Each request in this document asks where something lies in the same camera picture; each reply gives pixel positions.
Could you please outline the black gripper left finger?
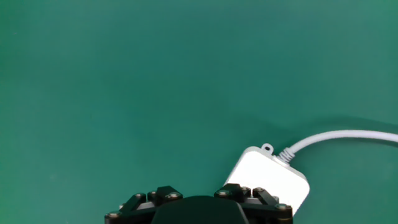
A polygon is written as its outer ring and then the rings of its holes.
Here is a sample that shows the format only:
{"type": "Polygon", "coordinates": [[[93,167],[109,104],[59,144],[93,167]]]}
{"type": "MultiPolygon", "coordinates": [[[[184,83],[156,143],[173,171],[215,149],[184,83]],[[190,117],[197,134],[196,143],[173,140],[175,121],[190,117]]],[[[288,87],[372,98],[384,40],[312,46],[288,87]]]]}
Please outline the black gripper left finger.
{"type": "Polygon", "coordinates": [[[148,224],[158,209],[166,203],[183,199],[183,194],[171,186],[158,187],[148,193],[134,194],[119,210],[104,216],[105,224],[148,224]]]}

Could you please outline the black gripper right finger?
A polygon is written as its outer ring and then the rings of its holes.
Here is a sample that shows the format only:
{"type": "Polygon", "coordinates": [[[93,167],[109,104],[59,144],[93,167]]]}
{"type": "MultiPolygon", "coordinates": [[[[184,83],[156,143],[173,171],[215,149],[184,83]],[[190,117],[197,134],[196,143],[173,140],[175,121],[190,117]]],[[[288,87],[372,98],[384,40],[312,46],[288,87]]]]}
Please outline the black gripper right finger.
{"type": "Polygon", "coordinates": [[[293,208],[280,203],[262,187],[253,189],[239,184],[225,184],[214,193],[214,198],[224,199],[237,207],[227,209],[228,215],[242,218],[244,223],[293,224],[293,208]]]}

